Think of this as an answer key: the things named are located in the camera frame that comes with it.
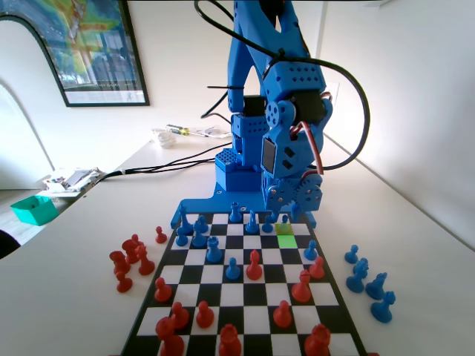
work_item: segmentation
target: chessboard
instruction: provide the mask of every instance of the chessboard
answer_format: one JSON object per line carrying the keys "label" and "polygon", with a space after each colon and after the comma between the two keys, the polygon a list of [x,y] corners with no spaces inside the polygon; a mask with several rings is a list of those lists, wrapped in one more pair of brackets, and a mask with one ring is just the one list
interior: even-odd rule
{"label": "chessboard", "polygon": [[[277,235],[275,226],[270,233],[262,230],[267,214],[256,214],[259,225],[256,234],[246,232],[249,222],[246,213],[239,223],[229,221],[229,214],[187,214],[190,223],[199,215],[205,217],[209,229],[204,235],[218,238],[223,258],[219,263],[210,263],[206,259],[206,246],[195,248],[191,238],[187,245],[178,246],[174,241],[180,226],[177,224],[121,355],[158,356],[163,342],[155,326],[163,317],[171,316],[173,303],[181,302],[189,311],[189,321],[175,334],[185,343],[184,355],[218,355],[220,330],[228,323],[237,329],[242,355],[305,355],[305,339],[314,326],[322,323],[331,332],[331,356],[366,356],[326,260],[325,276],[310,280],[310,300],[299,303],[292,297],[291,289],[300,281],[300,273],[314,263],[304,256],[309,241],[317,241],[307,218],[303,215],[297,222],[290,220],[290,231]],[[281,222],[282,215],[273,225]],[[250,280],[246,275],[253,250],[259,252],[259,264],[263,267],[258,280]],[[317,252],[324,258],[318,241]],[[231,257],[241,269],[237,280],[226,277]],[[158,277],[163,277],[173,291],[165,303],[154,299],[154,282]],[[196,322],[197,306],[203,300],[214,312],[214,322],[206,329]],[[282,300],[288,302],[292,313],[292,323],[285,329],[278,327],[272,317]]]}

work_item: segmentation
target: black square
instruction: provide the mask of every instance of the black square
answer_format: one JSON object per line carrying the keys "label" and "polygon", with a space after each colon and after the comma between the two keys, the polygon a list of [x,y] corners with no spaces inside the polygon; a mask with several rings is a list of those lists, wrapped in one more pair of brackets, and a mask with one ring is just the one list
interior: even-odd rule
{"label": "black square", "polygon": [[264,265],[263,268],[266,283],[286,283],[284,266]]}
{"label": "black square", "polygon": [[242,265],[237,265],[237,267],[240,269],[240,275],[236,280],[230,280],[228,277],[226,277],[226,269],[229,267],[229,265],[224,266],[223,270],[223,283],[244,283],[244,272],[243,272],[243,266]]}
{"label": "black square", "polygon": [[244,248],[244,236],[227,236],[226,250],[242,250]]}
{"label": "black square", "polygon": [[279,248],[279,242],[277,240],[277,235],[275,235],[275,236],[261,236],[261,247],[262,248]]}
{"label": "black square", "polygon": [[219,306],[221,301],[221,284],[200,284],[196,305],[206,301],[208,306]]}
{"label": "black square", "polygon": [[224,224],[213,224],[211,225],[211,231],[209,232],[211,236],[226,236],[228,234],[228,225]]}
{"label": "black square", "polygon": [[340,306],[316,306],[320,323],[324,324],[331,333],[351,332],[348,314]]}
{"label": "black square", "polygon": [[281,328],[277,326],[274,322],[274,311],[278,308],[278,306],[268,306],[267,309],[269,310],[269,321],[270,321],[270,333],[271,334],[297,334],[297,328],[295,326],[295,319],[294,314],[292,312],[292,307],[289,306],[289,312],[292,315],[292,322],[286,328]]}
{"label": "black square", "polygon": [[186,356],[214,355],[216,342],[217,335],[190,335]]}
{"label": "black square", "polygon": [[284,265],[301,265],[300,251],[296,248],[281,248],[282,263]]}
{"label": "black square", "polygon": [[221,306],[219,314],[217,321],[218,332],[226,324],[232,324],[235,326],[238,334],[244,334],[244,308],[242,306]]}
{"label": "black square", "polygon": [[180,284],[200,284],[203,266],[183,266]]}
{"label": "black square", "polygon": [[245,356],[272,355],[272,341],[270,338],[270,334],[244,335],[243,355]]}
{"label": "black square", "polygon": [[267,294],[265,284],[244,284],[244,305],[245,306],[266,306]]}

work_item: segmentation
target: white wall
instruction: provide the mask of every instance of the white wall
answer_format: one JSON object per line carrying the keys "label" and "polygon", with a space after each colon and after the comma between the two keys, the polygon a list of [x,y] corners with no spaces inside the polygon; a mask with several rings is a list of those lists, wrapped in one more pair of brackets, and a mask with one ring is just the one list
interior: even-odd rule
{"label": "white wall", "polygon": [[[472,246],[474,13],[473,0],[381,8],[331,1],[321,44],[321,58],[348,69],[368,95],[372,124],[361,161]],[[326,132],[353,151],[361,105],[341,76],[325,76],[341,83]]]}

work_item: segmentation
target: blue pawn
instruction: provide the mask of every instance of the blue pawn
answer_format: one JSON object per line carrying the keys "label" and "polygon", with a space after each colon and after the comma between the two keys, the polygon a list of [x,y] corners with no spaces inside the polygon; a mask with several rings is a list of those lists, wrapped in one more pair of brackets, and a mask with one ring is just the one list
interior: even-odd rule
{"label": "blue pawn", "polygon": [[317,258],[317,251],[315,250],[316,248],[317,248],[317,242],[315,240],[310,240],[309,247],[305,248],[304,250],[305,258],[311,261],[316,259]]}
{"label": "blue pawn", "polygon": [[356,252],[358,252],[358,245],[351,246],[350,252],[347,252],[346,254],[344,254],[344,259],[348,263],[357,263],[358,256],[356,256]]}
{"label": "blue pawn", "polygon": [[240,269],[236,266],[236,259],[231,257],[229,259],[229,267],[226,269],[226,277],[228,280],[236,280],[240,276]]}
{"label": "blue pawn", "polygon": [[272,226],[272,217],[270,215],[266,215],[266,223],[262,225],[262,231],[269,233],[274,230]]}
{"label": "blue pawn", "polygon": [[229,220],[231,223],[238,223],[243,219],[242,215],[239,212],[239,204],[233,202],[231,204],[231,215],[229,215]]}
{"label": "blue pawn", "polygon": [[223,252],[217,247],[219,240],[216,236],[208,238],[208,247],[209,250],[206,252],[206,259],[210,263],[218,263],[223,258]]}
{"label": "blue pawn", "polygon": [[[362,258],[353,266],[353,273],[356,273],[356,266],[357,266],[359,263],[360,263],[360,264],[365,263],[366,266],[368,266],[368,260],[367,260],[366,258],[362,257]],[[363,278],[366,278],[367,276],[368,276],[368,271],[365,271],[365,272],[363,273]]]}
{"label": "blue pawn", "polygon": [[364,263],[361,263],[356,267],[356,272],[354,276],[347,278],[347,287],[350,291],[355,293],[361,293],[364,290],[363,284],[363,274],[368,270],[368,266]]}
{"label": "blue pawn", "polygon": [[250,211],[250,215],[251,215],[251,217],[249,219],[249,222],[246,225],[246,231],[249,234],[255,234],[259,231],[259,225],[256,224],[256,222],[255,222],[255,212]]}
{"label": "blue pawn", "polygon": [[387,273],[378,273],[376,276],[376,279],[373,282],[369,282],[366,287],[365,291],[367,294],[372,297],[373,299],[376,300],[381,300],[383,299],[384,296],[384,290],[383,290],[383,284],[384,281],[386,280]]}
{"label": "blue pawn", "polygon": [[188,243],[188,236],[185,235],[184,228],[177,229],[178,237],[175,239],[175,242],[178,246],[184,246]]}
{"label": "blue pawn", "polygon": [[389,323],[393,319],[393,315],[389,310],[389,306],[396,302],[396,296],[393,291],[387,291],[384,293],[382,302],[375,302],[371,304],[371,314],[377,321],[382,323]]}

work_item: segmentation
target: green highlighted square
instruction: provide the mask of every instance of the green highlighted square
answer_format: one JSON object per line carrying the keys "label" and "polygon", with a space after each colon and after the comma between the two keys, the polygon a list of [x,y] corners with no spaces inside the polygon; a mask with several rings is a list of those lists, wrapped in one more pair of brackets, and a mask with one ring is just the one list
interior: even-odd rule
{"label": "green highlighted square", "polygon": [[297,248],[294,235],[277,235],[279,248]]}

